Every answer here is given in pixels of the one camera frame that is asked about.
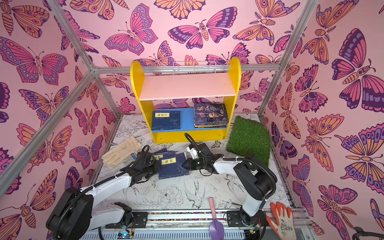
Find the small green circuit board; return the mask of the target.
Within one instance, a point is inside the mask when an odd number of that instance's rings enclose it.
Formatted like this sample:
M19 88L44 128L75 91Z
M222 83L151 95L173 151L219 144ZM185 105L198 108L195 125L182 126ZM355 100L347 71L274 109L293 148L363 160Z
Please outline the small green circuit board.
M133 233L127 231L121 231L118 233L118 240L131 240L133 239Z

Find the green artificial grass mat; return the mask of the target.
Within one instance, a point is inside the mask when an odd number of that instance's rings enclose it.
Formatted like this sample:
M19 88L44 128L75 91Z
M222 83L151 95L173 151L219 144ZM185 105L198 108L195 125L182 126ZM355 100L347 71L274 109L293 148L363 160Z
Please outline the green artificial grass mat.
M267 129L259 122L237 116L228 138L226 150L237 156L254 154L269 165L272 143Z

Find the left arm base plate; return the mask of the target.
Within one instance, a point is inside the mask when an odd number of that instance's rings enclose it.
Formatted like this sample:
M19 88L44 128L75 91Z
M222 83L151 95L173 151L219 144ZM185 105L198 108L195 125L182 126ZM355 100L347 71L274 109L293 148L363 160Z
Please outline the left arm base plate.
M148 212L131 212L129 215L124 216L122 220L115 224L108 224L106 229L144 229L148 222Z

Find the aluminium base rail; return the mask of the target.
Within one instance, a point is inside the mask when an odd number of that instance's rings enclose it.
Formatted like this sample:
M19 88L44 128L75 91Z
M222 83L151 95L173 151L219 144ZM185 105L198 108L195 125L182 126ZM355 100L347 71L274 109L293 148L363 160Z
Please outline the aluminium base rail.
M226 240L277 240L278 235L268 223L260 228L229 227L227 211L217 210L217 219L224 225ZM67 240L118 240L118 233L127 231L133 233L132 240L210 240L209 227L213 221L209 210L202 212L148 212L148 222L144 229L106 229L93 227L86 230L81 227L72 231Z

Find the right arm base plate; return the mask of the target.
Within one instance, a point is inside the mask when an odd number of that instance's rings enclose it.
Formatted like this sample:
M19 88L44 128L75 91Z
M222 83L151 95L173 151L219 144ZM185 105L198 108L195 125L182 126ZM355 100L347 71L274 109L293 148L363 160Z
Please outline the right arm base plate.
M260 228L262 226L262 217L260 212L250 217L243 210L227 211L227 223L229 227L247 227Z

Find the yellow shelf with coloured boards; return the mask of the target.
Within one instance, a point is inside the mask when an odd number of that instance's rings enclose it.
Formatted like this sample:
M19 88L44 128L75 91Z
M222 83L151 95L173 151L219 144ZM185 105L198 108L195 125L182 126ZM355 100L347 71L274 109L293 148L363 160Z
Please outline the yellow shelf with coloured boards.
M155 100L222 97L228 117L231 119L241 84L242 70L239 58L232 58L228 68L227 73L147 77L141 64L137 61L132 62L131 84L148 128L151 129L154 122ZM191 135L198 142L221 141L228 137L229 124L223 128L195 128L194 109L184 108L180 111L179 130L150 130L156 144L186 142L185 134Z

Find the orange and white work glove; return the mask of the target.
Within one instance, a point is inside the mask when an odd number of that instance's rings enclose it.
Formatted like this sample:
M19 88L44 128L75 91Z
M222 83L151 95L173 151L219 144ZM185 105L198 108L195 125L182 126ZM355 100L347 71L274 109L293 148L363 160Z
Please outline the orange and white work glove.
M296 240L293 211L280 202L270 203L275 222L271 217L266 217L268 224L278 235L280 240Z

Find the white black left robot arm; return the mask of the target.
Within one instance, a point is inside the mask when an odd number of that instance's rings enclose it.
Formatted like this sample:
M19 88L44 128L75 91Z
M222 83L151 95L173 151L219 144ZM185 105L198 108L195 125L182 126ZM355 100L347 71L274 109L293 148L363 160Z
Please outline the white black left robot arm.
M86 232L106 225L132 225L134 216L128 205L116 202L100 209L97 205L123 189L144 183L160 170L159 163L149 150L148 145L144 146L136 160L114 176L88 187L70 187L65 190L46 222L52 238L79 240Z

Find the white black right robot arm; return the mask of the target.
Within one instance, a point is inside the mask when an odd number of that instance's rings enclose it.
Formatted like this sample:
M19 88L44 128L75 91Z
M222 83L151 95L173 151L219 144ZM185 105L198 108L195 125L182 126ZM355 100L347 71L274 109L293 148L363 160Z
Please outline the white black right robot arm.
M276 192L276 175L254 154L244 158L226 158L223 154L213 154L206 144L198 145L189 134L185 133L185 137L190 142L187 151L192 157L182 164L183 168L238 177L247 191L246 200L239 210L240 219L246 226L256 225L257 214Z

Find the navy book yellow label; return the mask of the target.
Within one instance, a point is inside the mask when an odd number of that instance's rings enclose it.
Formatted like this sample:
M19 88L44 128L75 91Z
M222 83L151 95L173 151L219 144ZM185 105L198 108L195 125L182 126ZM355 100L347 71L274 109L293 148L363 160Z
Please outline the navy book yellow label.
M154 111L152 131L178 130L181 128L180 111Z

